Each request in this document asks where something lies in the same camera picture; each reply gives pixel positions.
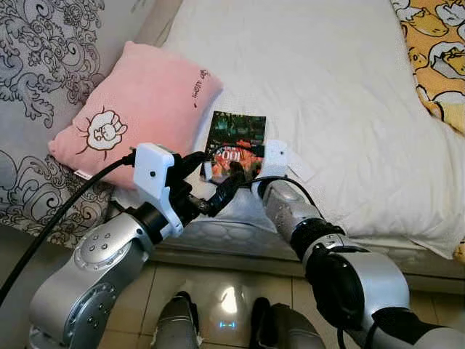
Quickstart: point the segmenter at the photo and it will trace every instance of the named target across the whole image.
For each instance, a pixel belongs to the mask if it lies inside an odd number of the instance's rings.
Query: black cable
[[[294,184],[305,195],[305,197],[311,203],[311,205],[313,205],[315,207],[317,206],[317,205],[315,205],[315,202],[313,201],[313,199],[310,196],[310,194],[308,193],[308,191],[304,188],[304,186],[302,184],[300,184],[299,182],[297,182],[296,180],[292,180],[291,178],[288,178],[288,177],[284,177],[284,176],[265,176],[265,177],[255,178],[253,180],[248,180],[247,182],[242,183],[241,187],[247,187],[248,185],[250,185],[252,183],[256,183],[256,182],[263,182],[263,181],[274,182],[276,180],[284,180],[286,182]]]
[[[339,349],[346,349],[346,345],[344,344],[344,331],[342,329],[337,329],[337,344],[339,345]]]
[[[378,324],[376,322],[373,322],[373,325],[371,325],[370,329],[368,330],[368,333],[365,338],[365,345],[363,346],[363,349],[371,349],[373,346],[373,338],[375,337],[375,332],[378,329]]]
[[[18,276],[23,271],[24,267],[28,264],[29,260],[34,256],[37,249],[41,246],[41,244],[47,239],[47,236],[52,231],[53,227],[60,221],[62,216],[68,211],[73,204],[81,197],[82,194],[86,192],[90,187],[93,186],[97,181],[101,180],[104,176],[108,173],[112,172],[115,168],[121,165],[133,165],[134,166],[134,159],[135,159],[135,151],[133,151],[128,156],[124,156],[123,158],[113,162],[111,165],[105,167],[102,171],[97,173],[95,176],[90,178],[87,182],[85,182],[58,210],[57,213],[51,218],[51,220],[45,225],[42,229],[40,234],[32,241],[32,244],[28,247],[26,252],[24,252],[23,256],[20,258],[18,263],[16,264],[13,271],[8,275],[7,280],[4,282],[3,286],[0,289],[0,308],[5,298],[7,298],[8,292],[12,288],[13,284],[17,280]]]
[[[119,202],[117,202],[116,200],[110,200],[109,201],[109,204],[114,206],[115,209],[118,210],[119,213],[122,213],[122,211],[125,210],[125,208],[123,207],[123,205],[121,205]]]

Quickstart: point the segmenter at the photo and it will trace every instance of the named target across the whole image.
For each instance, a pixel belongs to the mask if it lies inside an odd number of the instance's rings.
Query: white mounting bracket
[[[184,227],[169,202],[170,187],[166,186],[168,168],[174,166],[173,154],[152,143],[140,143],[134,163],[134,184],[141,200],[152,204],[166,218],[169,227],[161,235],[178,237]]]
[[[267,140],[264,145],[262,170],[256,178],[266,176],[284,176],[288,168],[288,145],[282,140]],[[260,199],[258,188],[260,183],[252,183],[251,191]]]

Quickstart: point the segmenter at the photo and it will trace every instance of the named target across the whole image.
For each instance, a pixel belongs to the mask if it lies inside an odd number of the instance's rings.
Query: pillow
[[[204,109],[222,88],[218,78],[175,54],[126,42],[115,68],[72,124],[49,142],[50,153],[80,173],[95,175],[150,142],[190,152]],[[134,188],[131,167],[104,180]]]
[[[465,134],[465,2],[392,0],[416,90],[429,113]]]

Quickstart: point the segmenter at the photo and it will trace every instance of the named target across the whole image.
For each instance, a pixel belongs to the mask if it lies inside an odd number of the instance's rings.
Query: pink pillow
[[[185,155],[190,152],[205,108],[221,81],[177,55],[126,42],[113,71],[89,96],[72,124],[49,142],[61,163],[95,175],[150,142]],[[120,167],[105,180],[134,188],[132,167]]]

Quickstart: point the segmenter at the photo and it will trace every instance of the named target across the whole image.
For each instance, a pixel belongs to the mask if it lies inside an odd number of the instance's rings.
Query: blue light
[[[224,327],[230,327],[231,329],[235,329],[236,328],[236,323],[235,323],[235,321],[233,321],[231,323],[226,323],[226,322],[220,321],[219,322],[219,328],[222,329]]]

